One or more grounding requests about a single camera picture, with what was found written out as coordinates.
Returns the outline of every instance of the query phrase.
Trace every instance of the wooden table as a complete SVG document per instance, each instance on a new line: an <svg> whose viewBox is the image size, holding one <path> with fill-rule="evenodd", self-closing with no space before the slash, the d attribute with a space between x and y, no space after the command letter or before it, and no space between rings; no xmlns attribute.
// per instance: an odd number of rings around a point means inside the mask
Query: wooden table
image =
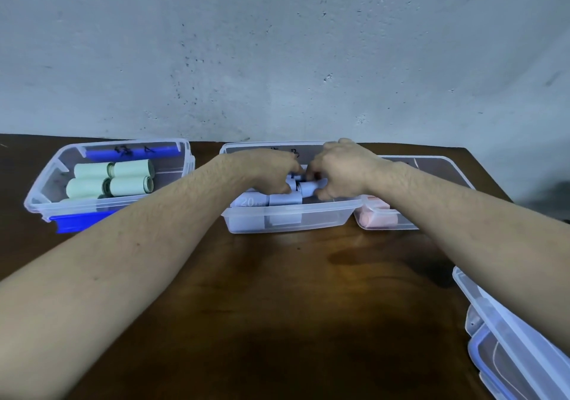
<svg viewBox="0 0 570 400"><path fill-rule="evenodd" d="M22 203L53 153L79 141L0 136L0 279L69 238ZM444 155L508 199L465 149L364 145ZM197 166L220 146L192 143ZM418 231L364 231L351 217L232 235L220 217L69 399L490 399L467 355L468 301L452 267Z"/></svg>

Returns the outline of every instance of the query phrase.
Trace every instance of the clear plastic container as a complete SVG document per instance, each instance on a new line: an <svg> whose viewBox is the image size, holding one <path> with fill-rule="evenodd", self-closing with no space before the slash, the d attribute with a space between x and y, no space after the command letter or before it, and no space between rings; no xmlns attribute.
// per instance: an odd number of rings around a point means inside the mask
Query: clear plastic container
<svg viewBox="0 0 570 400"><path fill-rule="evenodd" d="M481 381L497 400L539 400L487 325L474 333L467 350Z"/></svg>
<svg viewBox="0 0 570 400"><path fill-rule="evenodd" d="M570 360L530 325L480 289L459 268L453 278L542 400L570 398Z"/></svg>
<svg viewBox="0 0 570 400"><path fill-rule="evenodd" d="M447 157L438 155L379 155L379 157L394 162L407 163L444 180L474 188L459 167ZM356 223L366 230L417 229L417 226L402 216L397 209L376 208L372 203L368 203L366 195L362 196L362 207L354 211L354 218L356 218Z"/></svg>
<svg viewBox="0 0 570 400"><path fill-rule="evenodd" d="M115 212L146 195L70 201L67 199L66 185L74 177L75 165L140 158L152 159L156 172L155 191L188 175L194 170L195 164L189 142L179 138L66 145L55 153L36 178L26 196L24 206L30 212L41 214L47 222L52 219L66 220L66 216L79 222L83 218L81 214L85 214L85 218L103 218L104 212Z"/></svg>
<svg viewBox="0 0 570 400"><path fill-rule="evenodd" d="M240 142L225 144L221 154L253 148L271 148L297 154L300 164L308 164L323 150L323 141L311 142ZM345 224L354 210L362 205L358 198L338 198L321 202L316 197L303 199L301 205L267 207L233 207L223 213L233 234L290 232Z"/></svg>

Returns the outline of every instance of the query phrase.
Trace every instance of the white wall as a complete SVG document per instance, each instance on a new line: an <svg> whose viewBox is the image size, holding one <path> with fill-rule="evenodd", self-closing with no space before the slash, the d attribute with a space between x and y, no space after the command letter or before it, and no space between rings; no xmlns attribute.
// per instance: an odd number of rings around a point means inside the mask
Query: white wall
<svg viewBox="0 0 570 400"><path fill-rule="evenodd" d="M570 0L0 0L0 131L464 146L570 178Z"/></svg>

